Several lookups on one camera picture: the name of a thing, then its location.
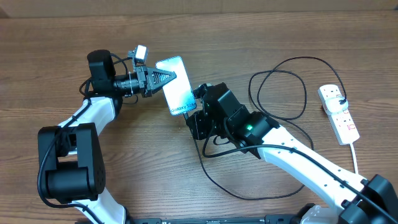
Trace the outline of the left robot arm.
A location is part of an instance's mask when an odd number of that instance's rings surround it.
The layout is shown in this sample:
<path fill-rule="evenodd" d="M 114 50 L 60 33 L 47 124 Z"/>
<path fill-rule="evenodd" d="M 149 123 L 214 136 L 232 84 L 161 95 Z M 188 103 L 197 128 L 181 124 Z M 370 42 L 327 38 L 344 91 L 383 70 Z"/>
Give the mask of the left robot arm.
<path fill-rule="evenodd" d="M 123 99 L 147 98 L 176 79 L 175 72 L 145 65 L 143 45 L 120 58 L 108 50 L 87 55 L 91 77 L 79 91 L 83 102 L 73 115 L 38 132 L 37 191 L 52 208 L 76 208 L 90 223 L 133 223 L 128 209 L 106 189 L 106 171 L 98 136 L 118 116 Z M 132 62 L 133 71 L 117 75 L 115 65 Z"/>

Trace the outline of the Galaxy smartphone blue screen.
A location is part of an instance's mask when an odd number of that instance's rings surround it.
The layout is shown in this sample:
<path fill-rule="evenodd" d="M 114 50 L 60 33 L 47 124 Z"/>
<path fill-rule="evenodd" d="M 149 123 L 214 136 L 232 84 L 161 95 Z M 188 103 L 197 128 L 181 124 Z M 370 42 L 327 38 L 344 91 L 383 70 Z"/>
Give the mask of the Galaxy smartphone blue screen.
<path fill-rule="evenodd" d="M 176 56 L 161 60 L 155 66 L 160 70 L 174 72 L 177 76 L 162 88 L 170 114 L 177 116 L 194 110 L 197 104 L 182 58 Z"/>

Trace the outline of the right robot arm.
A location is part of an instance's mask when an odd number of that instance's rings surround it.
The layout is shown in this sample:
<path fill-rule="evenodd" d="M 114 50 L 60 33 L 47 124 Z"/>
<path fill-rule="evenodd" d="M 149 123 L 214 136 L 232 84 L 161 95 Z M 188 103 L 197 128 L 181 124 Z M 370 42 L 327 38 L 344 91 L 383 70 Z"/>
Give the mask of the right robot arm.
<path fill-rule="evenodd" d="M 365 179 L 325 159 L 261 112 L 250 113 L 225 83 L 202 84 L 191 92 L 202 109 L 186 118 L 195 140 L 226 138 L 234 152 L 250 152 L 280 167 L 326 204 L 307 204 L 293 223 L 397 223 L 397 195 L 380 175 Z"/>

